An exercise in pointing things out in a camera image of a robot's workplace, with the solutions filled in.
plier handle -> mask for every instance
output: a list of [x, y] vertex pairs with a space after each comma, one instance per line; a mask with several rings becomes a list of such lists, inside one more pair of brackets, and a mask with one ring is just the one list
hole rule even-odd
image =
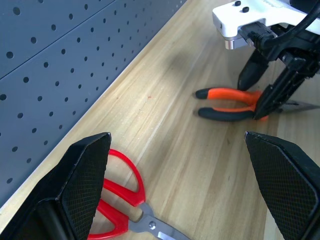
[[206, 119], [224, 122], [253, 119], [261, 94], [261, 91], [248, 92], [224, 87], [201, 89], [195, 92], [197, 99], [235, 100], [248, 106], [240, 108], [203, 107], [198, 110], [198, 115]]

red scissors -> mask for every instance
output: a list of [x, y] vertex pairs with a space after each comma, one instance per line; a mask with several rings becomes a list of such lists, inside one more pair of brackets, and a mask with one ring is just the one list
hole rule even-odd
[[97, 210], [114, 224], [114, 229], [106, 233], [89, 234], [88, 240], [110, 239], [122, 235], [128, 230], [135, 233], [149, 232], [161, 240], [190, 240], [174, 227], [155, 218], [152, 208], [146, 203], [144, 182], [134, 163], [124, 154], [114, 149], [110, 149], [109, 155], [118, 157], [131, 168], [138, 182], [138, 191], [131, 191], [106, 178], [103, 182], [103, 188], [118, 195], [130, 205], [139, 207], [142, 210], [142, 216], [138, 222], [133, 222], [127, 215], [100, 199]]
[[[197, 99], [234, 100], [245, 103], [248, 106], [240, 108], [203, 107], [198, 110], [197, 114], [206, 119], [224, 122], [234, 122], [248, 118], [252, 119], [255, 116], [256, 105], [261, 94], [261, 91], [249, 92], [224, 87], [201, 89], [195, 92]], [[300, 112], [318, 108], [320, 108], [320, 106], [301, 101], [288, 100], [276, 111], [278, 113]]]

scissor blade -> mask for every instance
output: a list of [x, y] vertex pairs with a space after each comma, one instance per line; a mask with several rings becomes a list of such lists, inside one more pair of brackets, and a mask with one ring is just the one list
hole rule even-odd
[[307, 110], [319, 109], [320, 106], [306, 102], [288, 100], [285, 104], [279, 107], [277, 112], [302, 112]]
[[135, 233], [149, 232], [161, 240], [190, 240], [174, 227], [147, 214], [139, 222], [129, 221], [129, 229]]

wooden table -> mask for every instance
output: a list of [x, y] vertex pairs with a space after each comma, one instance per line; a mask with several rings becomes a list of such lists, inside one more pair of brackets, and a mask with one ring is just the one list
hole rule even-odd
[[[192, 93], [205, 87], [235, 88], [253, 51], [224, 48], [212, 9], [226, 2], [230, 1], [187, 1], [1, 208], [0, 232], [72, 143], [111, 132], [112, 148], [125, 153], [140, 170], [156, 216], [191, 239], [283, 239], [259, 191], [244, 133], [255, 131], [294, 142], [319, 164], [320, 111], [275, 113], [267, 121], [235, 123], [193, 115], [200, 106], [234, 107], [233, 102], [197, 100]], [[254, 88], [263, 90], [282, 68], [280, 63], [271, 64]], [[319, 104], [319, 90], [315, 77], [293, 99]], [[129, 169], [111, 157], [105, 176], [136, 187]], [[102, 198], [134, 219], [141, 213], [107, 191]], [[91, 232], [111, 228], [97, 213]], [[116, 239], [154, 238], [130, 232]]]

gray pegboard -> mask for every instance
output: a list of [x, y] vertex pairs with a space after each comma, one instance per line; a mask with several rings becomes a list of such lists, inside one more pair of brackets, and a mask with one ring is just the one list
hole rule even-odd
[[185, 1], [0, 2], [0, 206]]

